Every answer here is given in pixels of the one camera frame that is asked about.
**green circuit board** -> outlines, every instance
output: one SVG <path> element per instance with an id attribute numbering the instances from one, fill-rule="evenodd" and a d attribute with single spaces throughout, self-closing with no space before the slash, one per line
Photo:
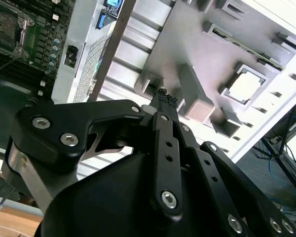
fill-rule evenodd
<path id="1" fill-rule="evenodd" d="M 0 0 L 0 53 L 56 76 L 75 0 Z M 20 27 L 20 19 L 31 25 Z"/>

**motherboard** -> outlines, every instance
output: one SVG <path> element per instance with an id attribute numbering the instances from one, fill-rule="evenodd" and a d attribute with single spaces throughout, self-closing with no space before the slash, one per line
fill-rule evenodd
<path id="1" fill-rule="evenodd" d="M 74 4 L 75 0 L 0 0 L 0 66 L 17 59 L 1 73 L 13 77 L 21 67 L 53 82 Z"/>

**rectangular slot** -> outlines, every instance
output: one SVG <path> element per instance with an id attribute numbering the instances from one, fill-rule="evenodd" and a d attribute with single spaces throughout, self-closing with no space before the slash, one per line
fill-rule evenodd
<path id="1" fill-rule="evenodd" d="M 253 125 L 249 122 L 242 122 L 243 125 L 246 125 L 249 128 L 253 128 Z"/>
<path id="2" fill-rule="evenodd" d="M 287 39 L 284 40 L 284 43 L 288 44 L 288 46 L 292 47 L 293 49 L 296 50 L 296 44 L 288 41 Z"/>
<path id="3" fill-rule="evenodd" d="M 239 21 L 242 21 L 243 16 L 248 12 L 247 8 L 233 0 L 225 0 L 222 2 L 221 9 L 224 13 Z"/>
<path id="4" fill-rule="evenodd" d="M 267 110 L 265 110 L 264 108 L 255 108 L 256 110 L 260 111 L 261 113 L 266 114 Z"/>
<path id="5" fill-rule="evenodd" d="M 77 63 L 78 52 L 79 52 L 79 49 L 77 47 L 69 45 L 64 64 L 71 68 L 75 68 L 75 65 Z"/>
<path id="6" fill-rule="evenodd" d="M 296 74 L 291 73 L 289 76 L 290 76 L 291 79 L 296 80 Z"/>
<path id="7" fill-rule="evenodd" d="M 225 152 L 225 153 L 229 153 L 229 151 L 226 150 L 226 149 L 224 149 L 224 148 L 221 148 L 221 150 L 222 150 L 223 152 Z"/>
<path id="8" fill-rule="evenodd" d="M 273 92 L 271 92 L 271 94 L 275 95 L 278 98 L 282 97 L 282 94 L 280 92 L 277 92 L 277 91 L 273 91 Z"/>
<path id="9" fill-rule="evenodd" d="M 244 12 L 243 12 L 242 10 L 240 10 L 239 8 L 235 7 L 235 6 L 232 5 L 232 4 L 228 4 L 228 5 L 227 5 L 227 8 L 229 8 L 230 10 L 232 10 L 232 11 L 234 11 L 234 12 L 244 14 Z"/>
<path id="10" fill-rule="evenodd" d="M 239 137 L 232 137 L 233 139 L 235 139 L 236 141 L 240 141 L 241 139 Z"/>

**capacitor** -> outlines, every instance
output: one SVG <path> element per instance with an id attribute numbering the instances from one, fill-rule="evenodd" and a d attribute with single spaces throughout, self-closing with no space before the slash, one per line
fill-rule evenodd
<path id="1" fill-rule="evenodd" d="M 59 39 L 54 39 L 54 44 L 60 44 L 60 40 Z"/>

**white metal panel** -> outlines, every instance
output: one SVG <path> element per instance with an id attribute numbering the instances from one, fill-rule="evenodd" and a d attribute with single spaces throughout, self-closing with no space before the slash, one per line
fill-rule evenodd
<path id="1" fill-rule="evenodd" d="M 152 21 L 153 23 L 163 26 L 166 22 L 171 7 L 160 2 L 159 0 L 137 0 L 134 12 Z"/>
<path id="2" fill-rule="evenodd" d="M 157 40 L 160 34 L 159 31 L 135 19 L 134 17 L 130 17 L 127 25 L 133 30 L 138 31 L 153 40 Z"/>
<path id="3" fill-rule="evenodd" d="M 126 68 L 117 62 L 112 62 L 111 67 L 108 72 L 108 77 L 118 81 L 125 86 L 134 87 L 139 73 L 136 73 L 129 68 Z"/>
<path id="4" fill-rule="evenodd" d="M 115 57 L 132 66 L 143 69 L 149 54 L 122 40 L 119 43 Z"/>
<path id="5" fill-rule="evenodd" d="M 133 40 L 134 42 L 148 48 L 148 49 L 152 49 L 155 41 L 147 36 L 145 36 L 144 34 L 140 33 L 137 30 L 134 30 L 131 27 L 126 27 L 125 31 L 124 31 L 124 37 L 127 37 L 131 40 Z"/>

